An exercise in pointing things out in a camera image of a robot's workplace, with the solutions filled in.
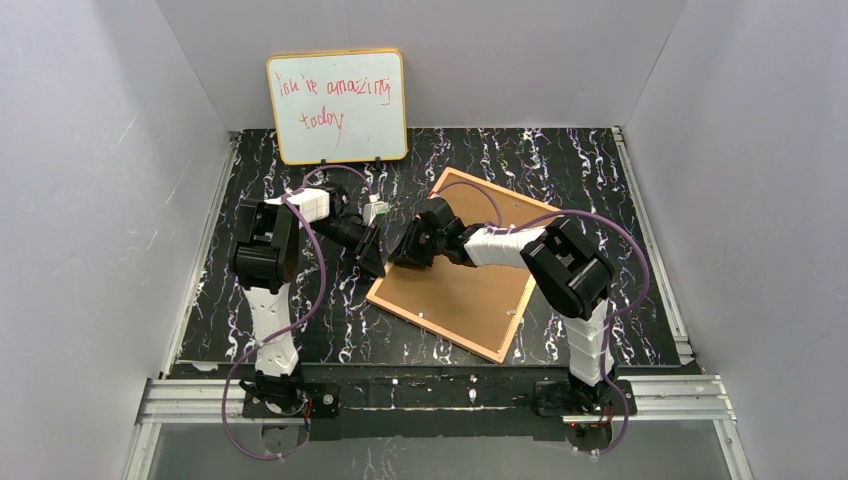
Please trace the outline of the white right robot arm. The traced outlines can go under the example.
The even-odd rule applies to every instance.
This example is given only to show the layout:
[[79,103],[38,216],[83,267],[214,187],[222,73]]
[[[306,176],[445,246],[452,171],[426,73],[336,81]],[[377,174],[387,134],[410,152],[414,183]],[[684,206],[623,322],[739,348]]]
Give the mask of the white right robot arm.
[[612,381],[606,307],[615,269],[570,220],[547,212],[523,225],[466,224],[442,197],[426,200],[389,255],[390,263],[427,269],[438,256],[465,267],[506,266],[530,273],[553,310],[568,322],[572,377],[587,386]]

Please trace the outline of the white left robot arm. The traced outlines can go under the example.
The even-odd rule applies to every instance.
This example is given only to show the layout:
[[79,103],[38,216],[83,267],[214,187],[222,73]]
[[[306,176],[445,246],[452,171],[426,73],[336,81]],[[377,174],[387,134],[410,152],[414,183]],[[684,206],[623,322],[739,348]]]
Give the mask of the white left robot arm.
[[344,248],[362,273],[385,275],[380,222],[389,204],[370,194],[356,213],[347,209],[348,200],[341,185],[327,183],[240,205],[231,269],[248,300],[258,373],[290,376],[299,361],[291,333],[289,287],[298,274],[302,230]]

